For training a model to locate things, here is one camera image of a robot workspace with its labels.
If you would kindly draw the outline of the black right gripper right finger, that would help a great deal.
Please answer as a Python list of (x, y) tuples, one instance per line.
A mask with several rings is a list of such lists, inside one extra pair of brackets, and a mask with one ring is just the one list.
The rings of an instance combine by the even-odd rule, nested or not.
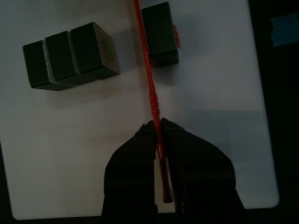
[(230, 158), (175, 122), (162, 127), (180, 224), (248, 224)]

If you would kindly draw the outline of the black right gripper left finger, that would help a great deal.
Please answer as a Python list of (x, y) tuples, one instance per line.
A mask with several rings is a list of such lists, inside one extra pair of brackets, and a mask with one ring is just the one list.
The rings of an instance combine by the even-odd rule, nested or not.
[(155, 147), (155, 126), (148, 122), (108, 160), (103, 224), (155, 224)]

